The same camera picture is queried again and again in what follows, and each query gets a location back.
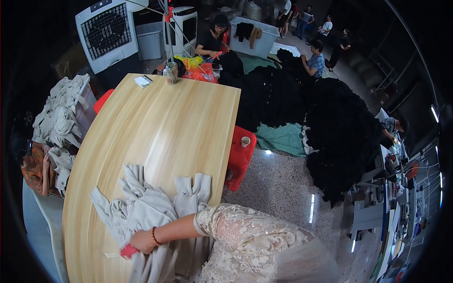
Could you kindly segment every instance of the orange patterned shirt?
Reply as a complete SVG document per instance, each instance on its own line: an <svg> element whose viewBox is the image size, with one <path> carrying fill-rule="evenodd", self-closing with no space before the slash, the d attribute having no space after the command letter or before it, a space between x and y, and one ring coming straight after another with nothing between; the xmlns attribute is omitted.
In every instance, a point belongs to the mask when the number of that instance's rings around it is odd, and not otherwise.
<svg viewBox="0 0 453 283"><path fill-rule="evenodd" d="M33 157L34 164L27 167L22 167L22 174L24 175L25 182L30 188L34 189L38 194L43 191L43 162L45 153L40 143L33 142L33 148L31 150L31 156ZM50 176L50 193L60 196L60 192L55 186L55 171L52 167L49 169Z"/></svg>

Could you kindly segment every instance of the wooden table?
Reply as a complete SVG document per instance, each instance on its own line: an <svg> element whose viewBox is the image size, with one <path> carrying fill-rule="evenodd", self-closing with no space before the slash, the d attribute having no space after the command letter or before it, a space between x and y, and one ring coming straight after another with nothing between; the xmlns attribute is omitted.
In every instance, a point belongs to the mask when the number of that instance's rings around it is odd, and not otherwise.
<svg viewBox="0 0 453 283"><path fill-rule="evenodd" d="M130 261L118 252L89 193L95 186L109 199L123 197L122 163L145 166L145 180L176 194L174 178L212 176L209 205L220 203L241 90L148 75L145 89L128 74L91 125L77 154L63 208L63 245L72 283L127 282Z"/></svg>

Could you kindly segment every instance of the beaded bracelet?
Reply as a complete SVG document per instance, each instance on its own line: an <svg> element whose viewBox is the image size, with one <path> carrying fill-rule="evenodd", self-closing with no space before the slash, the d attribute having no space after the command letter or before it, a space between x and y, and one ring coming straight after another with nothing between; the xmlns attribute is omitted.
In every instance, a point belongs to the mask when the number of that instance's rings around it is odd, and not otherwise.
<svg viewBox="0 0 453 283"><path fill-rule="evenodd" d="M154 237L154 230L156 229L156 226L154 226L152 229L151 229L151 237L153 237L153 241L154 243L156 244L156 246L160 246L161 243L159 243L157 240L156 240L156 237Z"/></svg>

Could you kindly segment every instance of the red plastic bag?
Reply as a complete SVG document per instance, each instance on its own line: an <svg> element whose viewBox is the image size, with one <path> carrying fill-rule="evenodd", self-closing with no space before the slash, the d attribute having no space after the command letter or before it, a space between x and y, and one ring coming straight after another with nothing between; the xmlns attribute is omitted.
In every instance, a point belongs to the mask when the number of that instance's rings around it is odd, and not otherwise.
<svg viewBox="0 0 453 283"><path fill-rule="evenodd" d="M203 82L213 82L216 84L219 83L217 81L217 78L214 76L214 73L212 72L211 63L205 63L203 65L200 65L200 67L188 69L183 78Z"/></svg>

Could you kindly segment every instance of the evaporative air cooler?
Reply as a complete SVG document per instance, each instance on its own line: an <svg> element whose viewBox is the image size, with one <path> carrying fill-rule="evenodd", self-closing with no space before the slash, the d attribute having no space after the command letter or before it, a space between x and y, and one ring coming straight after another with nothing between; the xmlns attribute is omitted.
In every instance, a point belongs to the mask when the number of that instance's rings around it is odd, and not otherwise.
<svg viewBox="0 0 453 283"><path fill-rule="evenodd" d="M185 51L187 51L191 56L195 56L194 50L190 47L192 45L194 48L196 47L195 44L197 42L197 12L195 8L183 6L183 7L176 7L173 8L173 17L170 20L170 24L175 28L176 32L170 28L171 30L166 29L165 20L163 17L163 30L165 31L165 40L164 46L165 51L167 53L167 58L169 57L169 40L168 34L170 34L171 41L173 44L173 55L179 55L182 57L187 57ZM184 35L187 39L183 36L183 33L175 24L178 23L180 28L183 30Z"/></svg>
<svg viewBox="0 0 453 283"><path fill-rule="evenodd" d="M148 0L134 0L148 6ZM94 74L115 88L127 73L141 73L132 12L143 7L125 0L102 0L76 15L80 41Z"/></svg>

